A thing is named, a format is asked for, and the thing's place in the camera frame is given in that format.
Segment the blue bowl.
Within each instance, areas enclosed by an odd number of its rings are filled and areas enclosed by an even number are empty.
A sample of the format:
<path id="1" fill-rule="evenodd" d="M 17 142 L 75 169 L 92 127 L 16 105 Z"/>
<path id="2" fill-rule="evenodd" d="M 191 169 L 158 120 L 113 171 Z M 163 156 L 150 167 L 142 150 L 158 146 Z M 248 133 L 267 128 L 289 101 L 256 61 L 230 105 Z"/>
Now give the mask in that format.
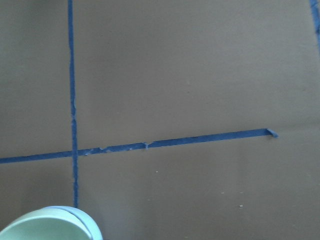
<path id="1" fill-rule="evenodd" d="M 98 227 L 97 223 L 94 219 L 88 215 L 86 212 L 71 206 L 48 206 L 45 207 L 46 209 L 59 209 L 66 211 L 72 215 L 74 215 L 88 230 L 91 235 L 92 240 L 103 240 L 102 233 L 100 228 Z"/>

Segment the green bowl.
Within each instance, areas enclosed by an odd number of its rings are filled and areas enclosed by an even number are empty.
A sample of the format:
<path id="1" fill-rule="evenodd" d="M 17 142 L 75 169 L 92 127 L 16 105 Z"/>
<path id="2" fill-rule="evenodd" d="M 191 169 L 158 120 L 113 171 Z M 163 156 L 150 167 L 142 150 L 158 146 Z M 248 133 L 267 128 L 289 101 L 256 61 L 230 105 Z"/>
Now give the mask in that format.
<path id="1" fill-rule="evenodd" d="M 2 240 L 91 240 L 92 235 L 73 214 L 57 208 L 26 213 L 0 231 Z"/>

